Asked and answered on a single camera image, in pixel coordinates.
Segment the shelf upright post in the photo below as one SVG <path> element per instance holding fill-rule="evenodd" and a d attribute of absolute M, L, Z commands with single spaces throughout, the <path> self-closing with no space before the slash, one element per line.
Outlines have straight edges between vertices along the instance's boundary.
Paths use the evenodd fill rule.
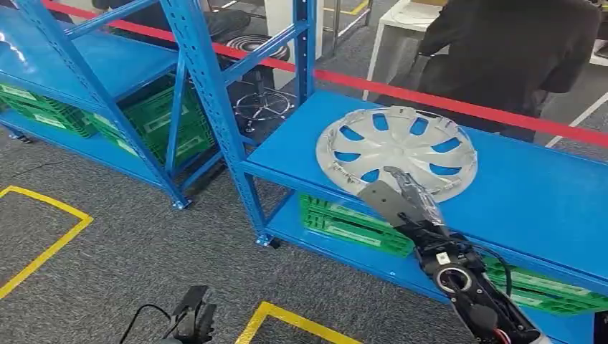
<path fill-rule="evenodd" d="M 257 242 L 266 245 L 270 243 L 271 238 L 264 231 L 264 214 L 253 177 L 245 174 L 239 167 L 239 163 L 245 160 L 246 153 L 199 1 L 160 0 L 160 2 L 179 43 L 180 53 L 185 55 L 190 77 L 213 127 L 245 210 L 253 223 Z"/>
<path fill-rule="evenodd" d="M 148 168 L 154 173 L 160 186 L 173 199 L 174 206 L 178 209 L 185 208 L 189 201 L 171 180 L 152 152 L 146 147 L 133 126 L 115 103 L 112 96 L 104 88 L 103 84 L 91 70 L 85 59 L 78 52 L 74 44 L 61 30 L 55 19 L 44 8 L 40 0 L 14 0 L 21 14 L 30 20 L 53 46 L 54 50 L 64 60 L 80 84 L 89 92 L 92 99 L 99 105 L 99 113 L 111 120 L 125 134 L 125 139 L 133 147 L 136 153 L 143 159 Z"/>
<path fill-rule="evenodd" d="M 295 94 L 302 105 L 315 91 L 316 0 L 293 0 L 293 22 L 306 20 L 308 29 L 294 39 Z"/>

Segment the robotic arm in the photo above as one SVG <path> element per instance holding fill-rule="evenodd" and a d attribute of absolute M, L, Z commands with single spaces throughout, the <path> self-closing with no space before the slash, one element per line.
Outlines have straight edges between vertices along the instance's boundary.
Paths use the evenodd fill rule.
<path fill-rule="evenodd" d="M 408 173 L 395 167 L 384 170 L 395 177 L 401 193 L 376 181 L 357 196 L 414 242 L 420 267 L 450 299 L 475 339 L 490 344 L 550 344 L 509 298 L 508 268 L 504 294 L 488 280 L 485 265 L 475 251 L 476 247 L 484 248 L 451 233 L 431 195 Z"/>

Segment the yellow floor marking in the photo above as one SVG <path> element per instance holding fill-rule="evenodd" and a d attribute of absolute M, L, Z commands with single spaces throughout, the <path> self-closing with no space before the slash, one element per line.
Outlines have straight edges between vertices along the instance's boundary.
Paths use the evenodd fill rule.
<path fill-rule="evenodd" d="M 336 344 L 361 344 L 361 342 L 354 340 L 352 338 L 346 337 L 345 335 L 331 330 L 330 328 L 326 328 L 323 325 L 320 325 L 314 321 L 310 321 L 305 317 L 301 317 L 295 313 L 292 313 L 288 310 L 284 310 L 281 307 L 277 307 L 272 303 L 268 303 L 263 301 L 260 306 L 257 308 L 251 320 L 247 324 L 247 327 L 243 330 L 243 333 L 238 337 L 237 341 L 234 344 L 249 344 L 255 333 L 260 329 L 260 326 L 264 322 L 264 319 L 270 315 L 271 317 L 275 317 L 278 320 L 282 320 L 290 325 L 294 325 L 297 328 L 301 328 L 309 333 L 317 335 L 324 340 L 330 341 Z"/>
<path fill-rule="evenodd" d="M 35 272 L 38 268 L 40 268 L 44 262 L 46 262 L 50 257 L 53 257 L 57 251 L 59 251 L 63 246 L 65 246 L 70 240 L 74 239 L 80 231 L 82 231 L 86 226 L 88 226 L 93 218 L 88 216 L 87 214 L 81 212 L 80 210 L 69 206 L 65 203 L 62 203 L 56 199 L 52 199 L 48 196 L 41 195 L 40 193 L 33 192 L 30 190 L 26 190 L 25 188 L 19 188 L 18 186 L 9 186 L 4 190 L 0 191 L 0 198 L 6 195 L 8 192 L 16 192 L 18 194 L 22 194 L 28 197 L 32 197 L 38 201 L 42 201 L 48 203 L 52 206 L 55 206 L 63 211 L 66 211 L 77 218 L 80 219 L 80 222 L 73 226 L 66 234 L 64 234 L 59 240 L 57 240 L 53 245 L 51 245 L 46 251 L 42 252 L 41 255 L 36 257 L 36 259 L 32 260 L 25 269 L 23 269 L 20 273 L 15 275 L 10 281 L 8 281 L 5 285 L 0 287 L 0 300 L 2 300 L 5 296 L 7 296 L 16 286 L 18 286 L 21 282 L 23 282 L 29 275 Z"/>
<path fill-rule="evenodd" d="M 364 8 L 367 7 L 367 4 L 369 4 L 369 0 L 363 0 L 352 11 L 340 11 L 340 13 L 342 13 L 342 14 L 350 14 L 351 16 L 356 16 L 357 14 L 359 14 L 359 12 L 361 12 L 362 9 L 364 9 Z M 330 9 L 328 7 L 323 7 L 323 9 L 326 10 L 326 11 L 332 11 L 333 12 L 333 9 Z"/>

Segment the red stripe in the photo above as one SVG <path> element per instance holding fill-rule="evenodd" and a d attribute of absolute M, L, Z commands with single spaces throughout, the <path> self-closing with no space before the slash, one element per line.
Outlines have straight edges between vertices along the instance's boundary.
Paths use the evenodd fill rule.
<path fill-rule="evenodd" d="M 58 4 L 49 0 L 42 0 L 44 5 L 55 11 L 63 12 L 73 16 L 79 16 L 82 18 L 90 19 L 95 17 L 95 14 L 83 9 L 77 9 L 68 5 Z M 171 32 L 167 32 L 153 27 L 145 27 L 143 25 L 132 24 L 127 21 L 117 20 L 110 23 L 112 27 L 118 27 L 120 29 L 128 30 L 131 32 L 137 32 L 146 36 L 155 37 L 159 39 L 165 39 L 167 41 L 175 42 L 175 38 Z M 214 51 L 218 54 L 227 55 L 235 58 L 243 58 L 247 55 L 246 52 L 230 47 L 226 47 L 222 44 L 213 43 Z M 280 61 L 278 59 L 264 59 L 262 65 L 268 67 L 278 68 L 280 70 L 287 70 L 289 72 L 295 71 L 295 65 L 293 63 Z M 608 148 L 608 134 L 600 133 L 596 130 L 590 130 L 586 128 L 569 127 L 567 125 L 556 123 L 550 120 L 543 120 L 538 118 L 531 118 L 523 115 L 517 115 L 515 113 L 508 113 L 502 110 L 495 110 L 486 108 L 479 105 L 473 105 L 466 102 L 459 102 L 457 100 L 451 100 L 448 98 L 438 97 L 434 95 L 427 95 L 420 92 L 406 90 L 380 82 L 372 82 L 364 80 L 358 77 L 350 77 L 328 70 L 315 70 L 315 77 L 321 80 L 330 81 L 336 84 L 341 84 L 356 88 L 359 90 L 369 90 L 375 93 L 381 93 L 390 95 L 395 98 L 409 100 L 417 102 L 419 104 L 431 105 L 436 108 L 444 108 L 447 110 L 464 113 L 466 115 L 475 116 L 478 118 L 485 118 L 487 120 L 494 120 L 509 125 L 515 125 L 522 128 L 528 128 L 536 130 L 542 133 L 550 133 L 552 135 L 564 136 L 572 140 L 582 141 L 591 143 L 594 145 Z"/>

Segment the green crate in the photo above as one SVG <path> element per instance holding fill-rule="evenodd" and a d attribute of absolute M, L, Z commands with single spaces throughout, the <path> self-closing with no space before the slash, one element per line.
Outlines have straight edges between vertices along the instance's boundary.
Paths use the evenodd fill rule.
<path fill-rule="evenodd" d="M 497 285 L 503 291 L 504 285 Z M 511 299 L 517 305 L 543 310 L 557 315 L 579 315 L 585 312 L 596 312 L 593 305 L 586 304 L 567 297 L 546 295 L 534 290 L 522 290 L 514 287 L 511 292 Z"/>
<path fill-rule="evenodd" d="M 173 106 L 174 86 L 171 83 L 172 79 L 163 78 L 119 103 L 143 143 L 162 164 L 166 162 L 165 155 Z M 184 91 L 181 107 L 176 165 L 214 145 L 209 123 L 190 87 Z M 98 114 L 90 114 L 89 117 L 93 125 L 109 140 L 114 143 L 125 143 L 120 131 L 109 120 Z"/>
<path fill-rule="evenodd" d="M 300 194 L 300 206 L 308 208 L 320 214 L 329 215 L 337 219 L 360 224 L 362 226 L 378 229 L 380 231 L 388 231 L 392 234 L 401 235 L 397 230 L 386 221 L 376 219 L 375 217 L 365 215 L 352 209 L 341 206 L 340 204 L 332 204 L 331 202 L 317 199 L 315 197 Z"/>
<path fill-rule="evenodd" d="M 490 280 L 496 284 L 504 285 L 505 271 L 498 259 L 484 257 L 483 261 L 486 264 L 486 273 Z M 604 295 L 574 285 L 568 285 L 520 267 L 510 266 L 510 268 L 514 287 L 583 302 L 589 305 L 588 310 L 608 310 L 608 297 Z"/>
<path fill-rule="evenodd" d="M 12 102 L 17 101 L 36 106 L 37 108 L 47 109 L 59 113 L 70 112 L 77 109 L 77 107 L 73 107 L 52 98 L 37 95 L 33 92 L 8 85 L 0 85 L 0 97 L 3 98 L 3 101 L 11 107 Z"/>
<path fill-rule="evenodd" d="M 121 147 L 125 151 L 137 156 L 137 152 L 122 138 L 116 138 L 111 135 L 106 138 Z M 179 165 L 186 161 L 188 158 L 194 156 L 197 153 L 201 153 L 211 148 L 213 144 L 205 138 L 204 135 L 183 135 L 178 141 L 175 152 L 175 165 Z M 159 163 L 164 164 L 166 162 L 166 151 L 167 144 L 160 146 L 148 147 L 150 152 L 154 154 Z"/>
<path fill-rule="evenodd" d="M 414 243 L 401 234 L 394 235 L 386 231 L 341 221 L 308 209 L 302 210 L 301 215 L 305 227 L 330 237 L 362 244 L 401 257 L 412 253 L 414 249 Z"/>
<path fill-rule="evenodd" d="M 8 104 L 25 117 L 61 128 L 84 138 L 89 138 L 97 132 L 87 116 L 77 107 L 66 107 L 62 111 L 57 111 L 40 108 L 37 105 L 18 100 L 9 100 Z"/>

